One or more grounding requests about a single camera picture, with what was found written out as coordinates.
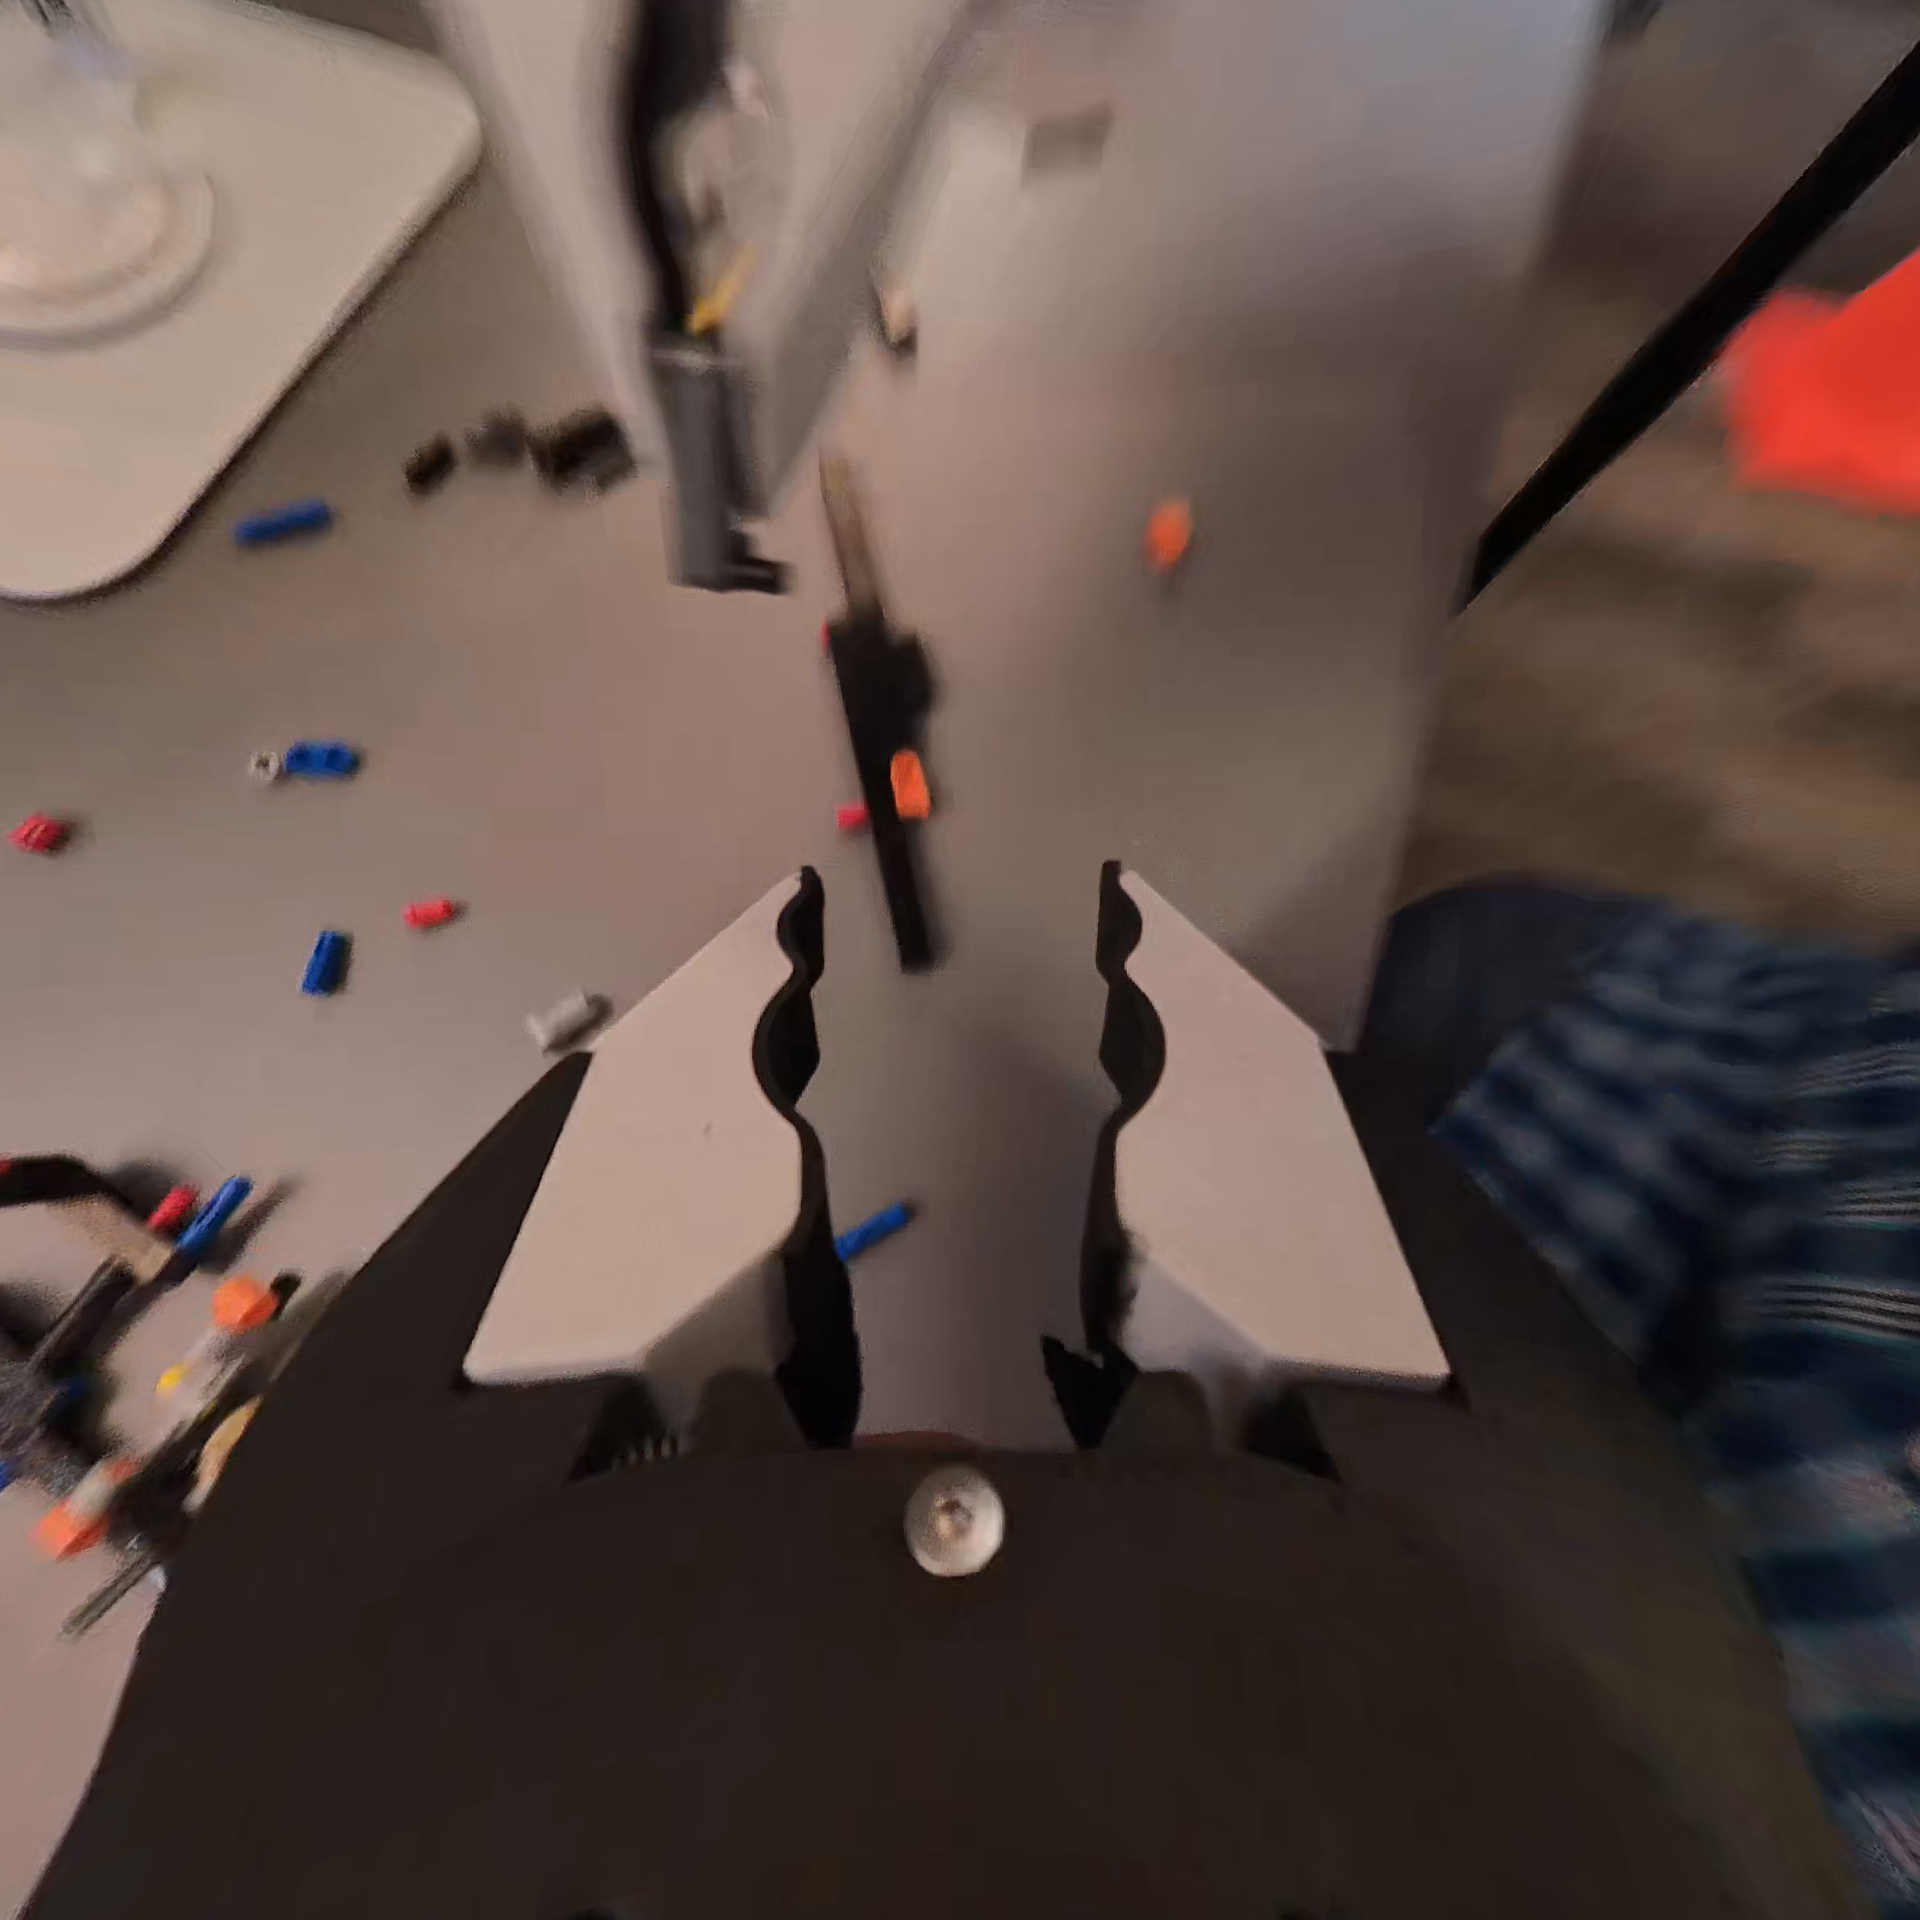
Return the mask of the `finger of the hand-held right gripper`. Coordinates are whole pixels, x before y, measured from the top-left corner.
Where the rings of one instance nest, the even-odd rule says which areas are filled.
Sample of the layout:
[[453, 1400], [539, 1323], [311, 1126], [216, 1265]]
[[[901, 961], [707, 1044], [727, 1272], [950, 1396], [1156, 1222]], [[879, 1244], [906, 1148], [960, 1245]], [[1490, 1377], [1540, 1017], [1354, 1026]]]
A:
[[664, 469], [651, 336], [655, 268], [640, 235], [629, 75], [648, 8], [428, 3], [423, 17], [472, 97], [546, 284], [640, 469]]
[[704, 108], [704, 290], [751, 245], [711, 340], [727, 357], [762, 514], [810, 454], [868, 317], [943, 99], [992, 4], [724, 4]]

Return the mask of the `multicoloured lego technic assembly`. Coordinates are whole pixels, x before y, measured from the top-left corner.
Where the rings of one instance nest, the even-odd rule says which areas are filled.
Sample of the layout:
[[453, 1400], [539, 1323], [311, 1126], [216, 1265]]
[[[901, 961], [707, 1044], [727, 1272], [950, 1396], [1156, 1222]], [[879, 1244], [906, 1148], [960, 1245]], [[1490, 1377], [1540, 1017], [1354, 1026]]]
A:
[[220, 1280], [203, 1331], [155, 1382], [165, 1426], [144, 1446], [111, 1429], [111, 1349], [207, 1269], [251, 1201], [251, 1180], [235, 1174], [210, 1192], [171, 1186], [142, 1208], [82, 1158], [3, 1158], [5, 1211], [53, 1219], [93, 1260], [43, 1329], [5, 1323], [5, 1491], [40, 1499], [34, 1544], [46, 1558], [111, 1552], [106, 1582], [61, 1621], [61, 1642], [82, 1642], [136, 1589], [165, 1582], [267, 1389], [298, 1274]]

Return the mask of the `red object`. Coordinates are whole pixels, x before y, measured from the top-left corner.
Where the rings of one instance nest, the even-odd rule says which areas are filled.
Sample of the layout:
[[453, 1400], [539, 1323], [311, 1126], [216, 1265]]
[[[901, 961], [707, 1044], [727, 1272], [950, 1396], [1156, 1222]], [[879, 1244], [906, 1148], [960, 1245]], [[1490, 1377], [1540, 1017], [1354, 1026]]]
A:
[[1716, 382], [1742, 490], [1917, 514], [1917, 256], [1848, 298], [1766, 294]]

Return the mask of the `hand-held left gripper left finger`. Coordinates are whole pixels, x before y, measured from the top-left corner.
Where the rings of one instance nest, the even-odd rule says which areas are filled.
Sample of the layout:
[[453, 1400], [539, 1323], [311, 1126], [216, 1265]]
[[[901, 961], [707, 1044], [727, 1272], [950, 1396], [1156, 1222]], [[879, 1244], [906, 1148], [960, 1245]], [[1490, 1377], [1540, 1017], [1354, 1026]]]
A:
[[582, 1057], [464, 1356], [472, 1386], [631, 1378], [685, 1429], [709, 1381], [771, 1377], [803, 1437], [862, 1411], [824, 1150], [799, 1112], [820, 1064], [824, 885], [782, 878]]

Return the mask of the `person in plaid shirt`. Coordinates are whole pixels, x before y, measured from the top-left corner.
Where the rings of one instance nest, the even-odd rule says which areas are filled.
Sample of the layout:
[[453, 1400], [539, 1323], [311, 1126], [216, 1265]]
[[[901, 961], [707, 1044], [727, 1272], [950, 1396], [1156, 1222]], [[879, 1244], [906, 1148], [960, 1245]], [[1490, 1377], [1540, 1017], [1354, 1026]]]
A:
[[1402, 908], [1379, 954], [1354, 1049], [1330, 1059], [1357, 1124], [1434, 1121], [1496, 1049], [1584, 989], [1604, 954], [1666, 905], [1500, 878]]

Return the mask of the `dark grey lego liftarm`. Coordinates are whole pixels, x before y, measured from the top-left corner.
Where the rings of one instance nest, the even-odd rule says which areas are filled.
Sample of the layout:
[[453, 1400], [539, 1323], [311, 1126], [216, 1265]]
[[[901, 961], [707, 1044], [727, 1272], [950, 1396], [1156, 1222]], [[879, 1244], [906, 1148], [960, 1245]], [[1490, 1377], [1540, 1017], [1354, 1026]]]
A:
[[700, 593], [789, 589], [789, 566], [763, 555], [750, 524], [751, 486], [730, 362], [711, 338], [664, 331], [651, 346], [670, 465], [675, 577]]

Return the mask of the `black rod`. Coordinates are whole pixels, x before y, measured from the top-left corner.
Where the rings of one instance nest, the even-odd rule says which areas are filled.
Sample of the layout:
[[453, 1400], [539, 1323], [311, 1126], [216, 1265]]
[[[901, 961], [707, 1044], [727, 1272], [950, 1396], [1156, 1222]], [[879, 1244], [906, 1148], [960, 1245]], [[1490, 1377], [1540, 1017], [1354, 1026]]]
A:
[[1917, 50], [1911, 49], [1740, 248], [1646, 336], [1526, 483], [1490, 516], [1456, 602], [1458, 610], [1478, 598], [1684, 388], [1709, 371], [1788, 273], [1862, 202], [1916, 139]]

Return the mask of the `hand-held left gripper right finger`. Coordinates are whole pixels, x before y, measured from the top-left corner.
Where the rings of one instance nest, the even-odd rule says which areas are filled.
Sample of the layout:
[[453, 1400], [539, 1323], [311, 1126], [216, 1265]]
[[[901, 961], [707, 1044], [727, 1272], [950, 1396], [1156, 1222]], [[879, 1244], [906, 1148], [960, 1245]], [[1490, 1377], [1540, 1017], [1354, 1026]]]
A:
[[1254, 1442], [1308, 1388], [1444, 1396], [1444, 1353], [1327, 1054], [1304, 1020], [1139, 873], [1098, 881], [1095, 1131], [1078, 1342], [1042, 1370], [1078, 1450], [1146, 1377]]

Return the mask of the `translucent round stand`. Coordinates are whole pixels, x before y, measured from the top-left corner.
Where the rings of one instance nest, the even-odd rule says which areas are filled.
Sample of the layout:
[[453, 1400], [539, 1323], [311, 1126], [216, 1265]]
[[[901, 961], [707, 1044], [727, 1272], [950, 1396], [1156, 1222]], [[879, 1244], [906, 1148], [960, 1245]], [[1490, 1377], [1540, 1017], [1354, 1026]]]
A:
[[151, 125], [100, 4], [3, 4], [3, 340], [61, 352], [154, 324], [200, 273], [213, 186]]

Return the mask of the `black lego beam assembly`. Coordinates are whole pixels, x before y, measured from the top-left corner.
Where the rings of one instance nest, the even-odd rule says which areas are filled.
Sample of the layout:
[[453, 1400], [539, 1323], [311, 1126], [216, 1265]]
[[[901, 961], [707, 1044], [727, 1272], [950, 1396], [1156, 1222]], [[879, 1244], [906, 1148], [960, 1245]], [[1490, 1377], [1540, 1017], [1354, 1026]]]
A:
[[844, 610], [828, 622], [828, 658], [848, 728], [860, 803], [866, 816], [879, 897], [906, 973], [939, 964], [938, 920], [928, 905], [919, 832], [896, 795], [896, 758], [926, 773], [924, 750], [932, 709], [931, 664], [919, 636], [898, 629], [885, 603], [878, 548], [856, 469], [845, 453], [818, 459], [822, 514], [844, 587]]

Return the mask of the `white rounded base plate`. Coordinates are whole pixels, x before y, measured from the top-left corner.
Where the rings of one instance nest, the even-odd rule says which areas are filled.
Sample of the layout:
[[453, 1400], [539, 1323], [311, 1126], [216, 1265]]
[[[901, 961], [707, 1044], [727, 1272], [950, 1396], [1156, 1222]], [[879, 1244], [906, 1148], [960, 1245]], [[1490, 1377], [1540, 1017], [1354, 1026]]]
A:
[[468, 178], [478, 110], [392, 41], [253, 4], [106, 4], [187, 172], [166, 304], [58, 338], [5, 324], [5, 598], [116, 585]]

